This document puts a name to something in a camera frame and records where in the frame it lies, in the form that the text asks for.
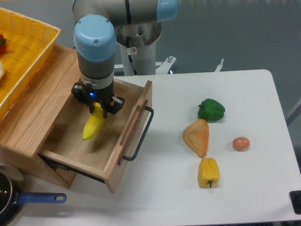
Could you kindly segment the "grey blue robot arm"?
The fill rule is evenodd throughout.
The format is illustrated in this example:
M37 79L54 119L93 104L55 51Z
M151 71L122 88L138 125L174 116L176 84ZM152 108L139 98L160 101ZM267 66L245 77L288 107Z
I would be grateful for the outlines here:
M116 114L125 102L113 93L115 50L120 47L124 74L156 72L156 42L162 22L174 19L176 0L75 0L74 44L80 82L72 88L90 111L100 104L105 114Z

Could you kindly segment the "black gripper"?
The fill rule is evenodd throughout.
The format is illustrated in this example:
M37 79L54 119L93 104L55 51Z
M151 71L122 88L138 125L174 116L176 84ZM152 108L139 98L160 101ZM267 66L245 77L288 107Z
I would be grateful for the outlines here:
M113 93L113 82L103 88L94 89L91 83L86 85L83 82L76 82L71 93L81 104L85 104L89 107L89 112L93 113L95 109L95 103L99 103L103 110L103 118L107 118L107 114L116 114L122 109L125 99L123 97L116 97Z

